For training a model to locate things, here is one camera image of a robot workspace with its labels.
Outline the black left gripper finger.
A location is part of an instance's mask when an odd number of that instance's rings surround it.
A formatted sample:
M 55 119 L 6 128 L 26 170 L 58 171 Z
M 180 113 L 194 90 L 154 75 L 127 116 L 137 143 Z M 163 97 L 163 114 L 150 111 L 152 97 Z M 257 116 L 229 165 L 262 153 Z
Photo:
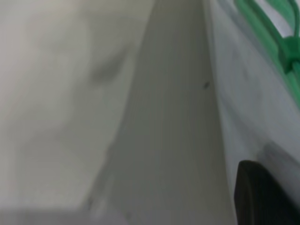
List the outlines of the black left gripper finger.
M 300 211 L 260 163 L 238 164 L 234 206 L 239 225 L 298 225 Z

